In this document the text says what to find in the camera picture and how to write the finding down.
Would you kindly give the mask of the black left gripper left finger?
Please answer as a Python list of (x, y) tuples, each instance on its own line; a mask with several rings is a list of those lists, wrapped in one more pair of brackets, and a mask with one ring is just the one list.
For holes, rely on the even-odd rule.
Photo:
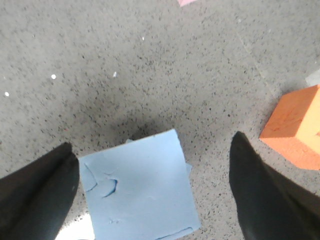
[(54, 240), (79, 181), (79, 160), (68, 142), (1, 178), (0, 238)]

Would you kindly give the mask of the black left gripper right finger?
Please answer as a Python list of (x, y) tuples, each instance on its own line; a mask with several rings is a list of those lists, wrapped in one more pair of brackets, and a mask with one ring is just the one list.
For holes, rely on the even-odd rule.
[(229, 184), (246, 240), (318, 240), (320, 198), (265, 164), (243, 132), (232, 137)]

